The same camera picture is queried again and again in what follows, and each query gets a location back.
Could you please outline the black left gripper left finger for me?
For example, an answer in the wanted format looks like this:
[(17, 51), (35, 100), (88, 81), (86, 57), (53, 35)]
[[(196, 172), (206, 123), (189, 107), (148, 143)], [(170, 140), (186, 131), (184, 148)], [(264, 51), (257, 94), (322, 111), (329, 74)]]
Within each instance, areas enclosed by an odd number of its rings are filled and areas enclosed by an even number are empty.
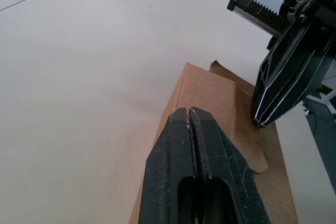
[(184, 108), (169, 115), (145, 165), (139, 223), (194, 223), (198, 174)]

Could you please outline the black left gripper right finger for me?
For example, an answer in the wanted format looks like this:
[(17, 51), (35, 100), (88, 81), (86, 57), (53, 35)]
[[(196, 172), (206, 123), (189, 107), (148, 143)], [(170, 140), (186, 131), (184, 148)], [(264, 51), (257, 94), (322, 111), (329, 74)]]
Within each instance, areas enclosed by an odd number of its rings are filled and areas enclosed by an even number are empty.
[(194, 135), (199, 223), (270, 223), (246, 159), (202, 109), (188, 111)]

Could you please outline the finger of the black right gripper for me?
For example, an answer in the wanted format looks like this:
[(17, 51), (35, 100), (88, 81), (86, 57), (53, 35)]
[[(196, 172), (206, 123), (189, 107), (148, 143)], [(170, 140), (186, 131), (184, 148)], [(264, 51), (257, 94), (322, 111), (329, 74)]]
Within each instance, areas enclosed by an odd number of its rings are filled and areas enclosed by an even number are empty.
[(335, 37), (300, 42), (272, 52), (264, 79), (264, 127), (272, 124), (316, 89), (335, 58)]
[(274, 123), (321, 84), (329, 67), (330, 27), (317, 20), (292, 23), (260, 65), (251, 101), (253, 123)]

